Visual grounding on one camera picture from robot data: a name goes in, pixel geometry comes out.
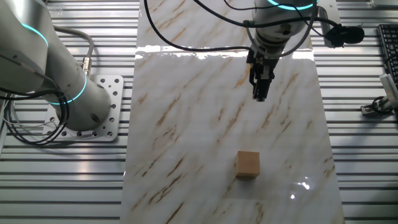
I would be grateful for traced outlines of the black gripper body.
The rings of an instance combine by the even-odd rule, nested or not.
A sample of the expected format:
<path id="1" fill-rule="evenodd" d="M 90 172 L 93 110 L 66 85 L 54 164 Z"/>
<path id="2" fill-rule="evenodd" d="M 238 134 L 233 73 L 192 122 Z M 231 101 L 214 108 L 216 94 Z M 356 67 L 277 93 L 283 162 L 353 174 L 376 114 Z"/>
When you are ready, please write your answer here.
<path id="1" fill-rule="evenodd" d="M 254 70 L 255 72 L 255 80 L 258 79 L 271 79 L 273 80 L 275 75 L 274 75 L 274 69 L 277 65 L 277 62 L 279 59 L 268 59 L 265 58 L 265 56 L 259 52 L 255 52 L 253 50 L 250 50 L 248 52 L 247 56 L 247 64 L 250 64 L 250 70 Z"/>

